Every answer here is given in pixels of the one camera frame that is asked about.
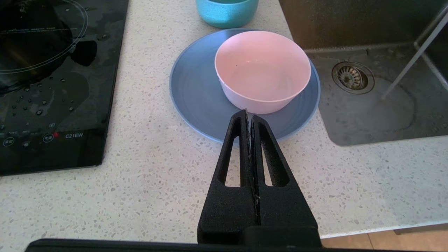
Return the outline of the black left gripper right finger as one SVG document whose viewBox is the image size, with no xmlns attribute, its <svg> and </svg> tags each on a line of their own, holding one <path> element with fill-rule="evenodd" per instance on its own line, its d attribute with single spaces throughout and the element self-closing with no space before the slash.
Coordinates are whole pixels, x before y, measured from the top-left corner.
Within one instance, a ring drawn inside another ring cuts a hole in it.
<svg viewBox="0 0 448 252">
<path fill-rule="evenodd" d="M 272 129 L 256 115 L 251 121 L 251 166 L 261 225 L 318 227 Z"/>
</svg>

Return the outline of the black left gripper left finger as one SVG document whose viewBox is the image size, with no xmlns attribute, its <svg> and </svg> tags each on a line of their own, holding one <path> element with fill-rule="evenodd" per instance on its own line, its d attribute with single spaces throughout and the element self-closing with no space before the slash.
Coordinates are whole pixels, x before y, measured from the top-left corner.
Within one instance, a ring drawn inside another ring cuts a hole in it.
<svg viewBox="0 0 448 252">
<path fill-rule="evenodd" d="M 200 244 L 238 244 L 241 232 L 258 224 L 246 110 L 231 116 L 197 225 Z M 239 138 L 240 186 L 225 185 L 233 143 Z"/>
</svg>

